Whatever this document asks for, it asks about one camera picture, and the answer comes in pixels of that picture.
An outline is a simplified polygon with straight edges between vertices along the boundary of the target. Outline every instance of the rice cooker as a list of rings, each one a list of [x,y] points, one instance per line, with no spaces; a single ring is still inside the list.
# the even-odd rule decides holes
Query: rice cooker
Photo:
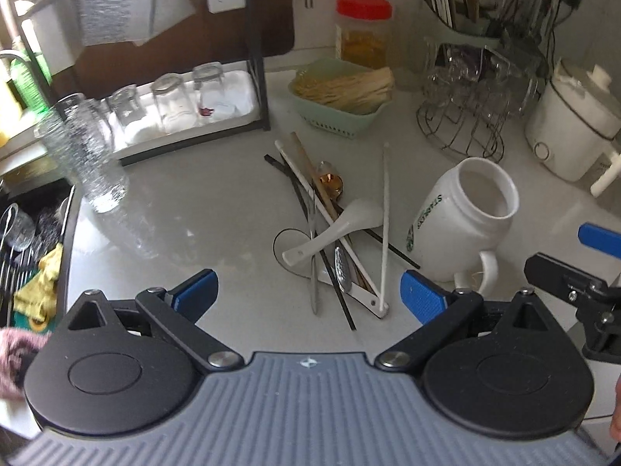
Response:
[[[554,174],[579,180],[621,129],[621,104],[600,66],[589,72],[562,59],[527,123],[533,152]]]

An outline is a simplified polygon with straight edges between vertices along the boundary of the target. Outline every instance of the starbucks mug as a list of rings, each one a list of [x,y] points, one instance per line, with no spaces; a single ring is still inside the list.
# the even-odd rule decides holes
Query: starbucks mug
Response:
[[[421,272],[435,282],[470,288],[470,272],[480,260],[486,296],[498,280],[494,250],[507,234],[520,197],[511,177],[482,158],[468,158],[434,185],[408,233]]]

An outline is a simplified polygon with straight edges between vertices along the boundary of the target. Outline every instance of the green plastic basket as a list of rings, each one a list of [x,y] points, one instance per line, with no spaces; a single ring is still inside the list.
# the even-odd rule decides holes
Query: green plastic basket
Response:
[[[319,80],[330,80],[336,77],[371,71],[370,68],[331,57],[319,59],[304,67],[303,70]],[[381,104],[374,113],[368,115],[348,113],[300,98],[292,90],[293,82],[291,81],[289,84],[289,93],[297,113],[307,123],[312,124],[316,128],[346,136],[347,138],[356,138],[359,133],[373,123],[375,118],[388,105],[388,103]]]

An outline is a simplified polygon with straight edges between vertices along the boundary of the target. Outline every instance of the kitchen counter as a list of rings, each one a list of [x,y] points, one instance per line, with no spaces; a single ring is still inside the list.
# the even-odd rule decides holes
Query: kitchen counter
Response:
[[[282,229],[306,231],[306,226],[289,180],[263,155],[279,157],[274,140],[296,131],[315,162],[325,160],[337,167],[345,184],[343,204],[359,196],[381,204],[382,146],[388,141],[389,238],[405,252],[406,233],[421,202],[454,166],[418,128],[415,108],[422,99],[397,93],[367,133],[348,140],[310,127],[291,108],[286,85],[293,74],[267,76],[271,132],[244,133],[128,166],[130,194],[122,214],[96,216],[82,204],[71,253],[68,306],[85,289],[101,289],[108,299],[127,299],[152,286],[173,288],[199,270],[212,268],[218,275],[219,296],[198,325],[246,360],[265,350],[364,351],[372,360],[420,326],[399,296],[399,280],[408,265],[392,253],[385,319],[346,298],[357,326],[350,331],[333,289],[325,285],[320,285],[319,316],[313,315],[306,280],[282,269],[272,254],[272,242]],[[518,123],[508,123],[503,136],[501,165],[515,181],[521,203],[499,247],[501,278],[495,296],[511,299],[526,283],[524,261],[539,251],[614,280],[621,263],[581,246],[576,234],[587,221],[621,231],[621,219],[540,165]],[[352,238],[379,286],[380,244],[364,233]],[[572,307],[551,297],[545,301],[565,329],[576,322]],[[613,385],[609,391],[614,397]],[[0,424],[27,436],[32,433],[16,429],[7,415],[0,412]]]

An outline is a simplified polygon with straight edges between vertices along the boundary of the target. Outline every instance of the green bottle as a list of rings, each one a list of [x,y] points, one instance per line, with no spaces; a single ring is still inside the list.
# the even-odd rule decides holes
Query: green bottle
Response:
[[[22,53],[26,52],[26,49],[24,49],[24,45],[19,38],[16,38],[13,41],[13,49]],[[48,83],[51,82],[52,76],[50,75],[50,69],[45,62],[43,54],[41,54],[41,52],[35,52],[35,57],[41,67],[41,70],[43,71],[45,79]],[[45,100],[39,93],[38,88],[36,88],[35,80],[32,78],[32,75],[30,75],[30,72],[21,61],[14,59],[11,62],[10,78],[13,79],[15,87],[30,110],[32,110],[35,114],[41,114],[47,111],[48,107],[45,104]]]

